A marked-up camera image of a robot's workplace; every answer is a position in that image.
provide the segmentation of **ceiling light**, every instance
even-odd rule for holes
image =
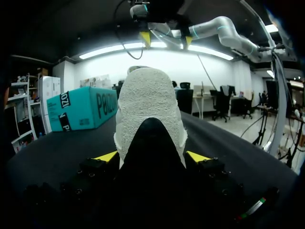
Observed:
[[[266,25],[265,26],[267,32],[278,32],[278,29],[275,25]]]
[[[164,42],[152,42],[151,47],[153,48],[166,48],[166,44]]]
[[[139,42],[139,43],[130,43],[130,44],[125,44],[124,45],[126,49],[137,49],[137,48],[142,48],[143,47],[143,43]],[[151,43],[151,47],[152,48],[166,48],[166,44],[164,42],[152,42]],[[123,50],[123,46],[122,45],[115,45],[115,46],[110,46],[107,48],[102,48],[102,49],[98,49],[89,53],[86,53],[84,55],[81,55],[80,58],[81,59],[87,59],[96,55],[100,55],[100,54],[105,54],[108,52],[114,52],[114,51],[119,51],[119,50]],[[227,54],[224,54],[222,52],[218,52],[212,49],[208,49],[205,47],[200,47],[200,46],[195,46],[195,45],[190,45],[189,49],[190,51],[194,51],[194,52],[203,52],[206,54],[210,54],[210,55],[214,55],[214,56],[218,56],[221,58],[224,58],[226,60],[232,60],[234,59],[232,56],[229,56]]]
[[[143,47],[143,43],[139,42],[139,43],[130,43],[130,44],[124,44],[126,49],[138,49],[138,48],[142,48]],[[166,44],[164,42],[152,42],[151,43],[151,47],[153,48],[166,48]],[[102,49],[98,49],[89,53],[86,53],[84,55],[81,55],[80,58],[81,59],[87,59],[93,56],[97,56],[100,54],[105,54],[108,52],[114,52],[114,51],[119,51],[119,50],[123,50],[123,46],[122,45],[115,45],[115,46],[110,46],[107,48],[102,48]]]
[[[272,78],[275,77],[275,76],[273,75],[273,72],[272,72],[272,71],[268,70],[267,73],[268,73]]]
[[[218,51],[215,51],[213,49],[208,49],[208,48],[201,47],[201,46],[196,46],[196,45],[190,45],[188,50],[194,51],[194,52],[203,52],[203,53],[206,53],[206,54],[218,56],[218,57],[224,58],[228,61],[234,59],[232,56],[229,56],[229,55],[224,54],[222,52],[218,52]]]
[[[123,50],[123,46],[122,45],[115,45],[115,46],[110,46],[107,48],[102,48],[102,49],[98,49],[89,53],[86,53],[84,55],[81,55],[80,58],[81,59],[87,59],[96,55],[100,55],[100,54],[104,54],[104,53],[108,53],[108,52],[113,52],[113,51],[118,51],[118,50]]]
[[[300,87],[300,88],[304,88],[304,85],[300,82],[296,82],[296,81],[289,81],[289,83],[294,86],[294,87]]]

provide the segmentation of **teal box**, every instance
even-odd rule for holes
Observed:
[[[47,100],[52,131],[99,127],[118,109],[116,90],[83,87]]]

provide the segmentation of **floor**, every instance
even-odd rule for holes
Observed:
[[[224,119],[217,119],[216,121],[212,120],[212,117],[210,115],[206,115],[204,116],[204,120],[208,121],[209,123],[218,126],[234,135],[237,136],[241,136],[243,134],[243,132],[251,125],[253,124],[256,120],[258,120],[261,117],[261,113],[258,110],[255,110],[255,112],[252,114],[253,118],[250,119],[249,117],[246,117],[245,119],[243,119],[242,116],[231,116],[231,119],[227,121],[227,123],[225,123]],[[260,131],[261,128],[261,124],[262,124],[262,120],[259,120],[258,122],[256,122],[253,126],[251,126],[243,135],[243,139],[249,141],[249,142],[253,142],[257,137],[258,137],[258,132]],[[266,132],[264,134],[264,138],[262,141],[262,146],[265,146],[265,144],[268,141],[272,141],[273,139],[273,126],[275,125],[275,116],[271,116],[268,117],[267,119],[267,124],[266,124]],[[292,127],[292,129],[297,129],[297,122],[293,123],[291,121],[291,125],[295,125],[294,127]],[[284,135],[281,139],[281,146],[285,145],[285,142],[287,140],[287,134]],[[292,142],[292,138],[291,135],[289,135],[288,138],[288,142],[287,142],[287,148],[291,147],[293,145]],[[297,153],[295,154],[294,160],[293,160],[293,170],[299,174],[299,170],[300,167],[302,166],[302,163],[305,159],[305,152],[299,152],[297,151]]]

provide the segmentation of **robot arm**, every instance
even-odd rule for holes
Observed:
[[[160,41],[166,43],[169,49],[181,49],[185,35],[182,35],[181,30],[171,30],[168,24],[153,22],[149,18],[149,9],[147,5],[135,5],[130,9],[132,18],[147,19],[148,29]],[[192,40],[202,39],[218,35],[219,42],[226,47],[230,47],[238,51],[240,54],[247,56],[252,62],[270,62],[271,51],[262,51],[261,48],[251,42],[244,36],[237,33],[235,26],[228,17],[217,17],[211,21],[188,27],[189,34]],[[282,60],[295,61],[294,55],[287,55],[282,49],[275,50]]]

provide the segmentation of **black office chair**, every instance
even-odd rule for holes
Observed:
[[[259,93],[258,96],[259,96],[259,105],[264,105],[262,95]]]
[[[177,102],[180,111],[192,113],[193,90],[181,89],[177,91]]]
[[[230,120],[230,117],[227,115],[230,107],[230,97],[224,95],[223,92],[217,92],[216,101],[213,99],[213,107],[216,110],[216,115],[212,116],[212,119],[215,121],[218,117],[224,118],[227,122],[227,117]]]
[[[191,88],[191,83],[188,83],[188,82],[180,83],[180,87],[182,89],[190,89]]]
[[[254,96],[254,94],[252,93],[251,100],[244,99],[244,119],[246,118],[247,115],[252,119],[251,109],[252,109],[253,96]]]

